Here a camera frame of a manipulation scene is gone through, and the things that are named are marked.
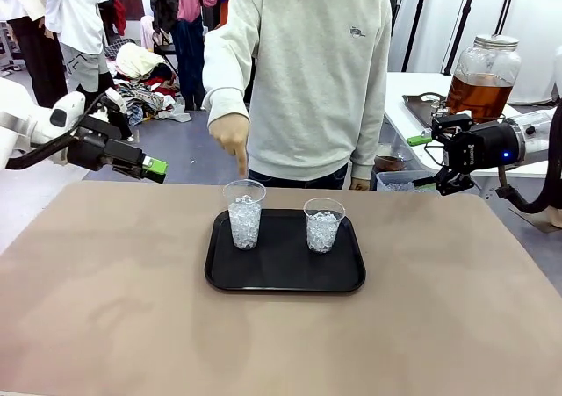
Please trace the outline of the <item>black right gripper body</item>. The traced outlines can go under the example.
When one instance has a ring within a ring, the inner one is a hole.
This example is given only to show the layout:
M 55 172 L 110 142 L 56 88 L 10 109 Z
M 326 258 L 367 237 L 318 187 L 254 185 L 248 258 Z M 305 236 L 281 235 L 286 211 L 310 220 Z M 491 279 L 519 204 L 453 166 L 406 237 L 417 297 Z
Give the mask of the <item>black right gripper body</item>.
M 451 170 L 492 169 L 516 164 L 523 154 L 515 125 L 493 121 L 453 135 L 443 145 L 443 164 Z

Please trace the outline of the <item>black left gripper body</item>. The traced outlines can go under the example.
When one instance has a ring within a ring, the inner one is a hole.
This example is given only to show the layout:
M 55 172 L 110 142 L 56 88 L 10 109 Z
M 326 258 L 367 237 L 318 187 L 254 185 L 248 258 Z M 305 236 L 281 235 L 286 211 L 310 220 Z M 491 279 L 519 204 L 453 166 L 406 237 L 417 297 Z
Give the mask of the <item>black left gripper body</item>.
M 118 127 L 86 115 L 78 122 L 74 141 L 68 146 L 68 163 L 91 171 L 105 165 L 120 171 L 141 171 L 144 153 L 121 138 Z

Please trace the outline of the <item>person's right hand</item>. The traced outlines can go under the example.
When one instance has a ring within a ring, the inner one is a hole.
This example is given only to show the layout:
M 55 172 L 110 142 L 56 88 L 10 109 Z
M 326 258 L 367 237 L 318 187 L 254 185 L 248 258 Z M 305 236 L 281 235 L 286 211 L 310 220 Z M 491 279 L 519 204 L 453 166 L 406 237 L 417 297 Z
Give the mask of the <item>person's right hand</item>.
M 249 119 L 239 113 L 229 113 L 209 124 L 210 135 L 232 157 L 236 159 L 239 175 L 245 177 L 248 171 L 247 141 Z

